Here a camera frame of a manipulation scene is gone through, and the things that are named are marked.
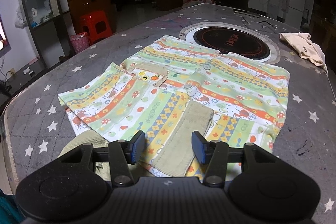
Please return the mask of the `colourful patterned child shirt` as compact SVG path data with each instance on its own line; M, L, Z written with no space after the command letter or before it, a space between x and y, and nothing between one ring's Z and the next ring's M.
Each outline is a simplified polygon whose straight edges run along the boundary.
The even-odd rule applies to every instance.
M143 131L139 162L148 172L202 178L191 134L271 152L285 123L289 79L284 68L163 36L58 99L78 139L102 145Z

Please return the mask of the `round black induction cooker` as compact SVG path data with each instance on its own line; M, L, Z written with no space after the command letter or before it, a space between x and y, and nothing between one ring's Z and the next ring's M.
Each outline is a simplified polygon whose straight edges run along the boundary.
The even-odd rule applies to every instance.
M277 64L281 57L278 45L268 36L234 24L195 23L183 28L179 33L179 38L218 50L224 55L236 53L267 64Z

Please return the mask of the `pink waste basket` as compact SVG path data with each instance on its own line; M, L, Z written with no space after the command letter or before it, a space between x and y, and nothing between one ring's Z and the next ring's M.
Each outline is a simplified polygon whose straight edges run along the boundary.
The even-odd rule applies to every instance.
M86 32L70 36L70 42L76 54L84 51L90 46L89 37Z

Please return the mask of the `red plastic stool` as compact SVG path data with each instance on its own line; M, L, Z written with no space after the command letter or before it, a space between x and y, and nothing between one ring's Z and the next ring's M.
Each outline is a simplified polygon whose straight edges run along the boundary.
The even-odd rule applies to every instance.
M113 35L106 14L102 10L80 16L79 24L81 30L87 33L91 45Z

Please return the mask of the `cream beige garment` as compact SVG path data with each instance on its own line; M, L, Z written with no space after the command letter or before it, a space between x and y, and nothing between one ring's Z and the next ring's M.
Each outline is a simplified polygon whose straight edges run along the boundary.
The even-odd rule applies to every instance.
M316 67L320 67L328 73L325 54L318 44L311 41L309 33L280 33L280 40L287 42L295 49L299 57L309 60Z

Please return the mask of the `white refrigerator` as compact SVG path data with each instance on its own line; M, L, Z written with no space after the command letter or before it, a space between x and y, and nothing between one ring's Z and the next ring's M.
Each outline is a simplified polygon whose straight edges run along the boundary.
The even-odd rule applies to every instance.
M284 0L285 11L284 18L285 23L296 29L300 29L303 18L303 12L305 11L306 0Z

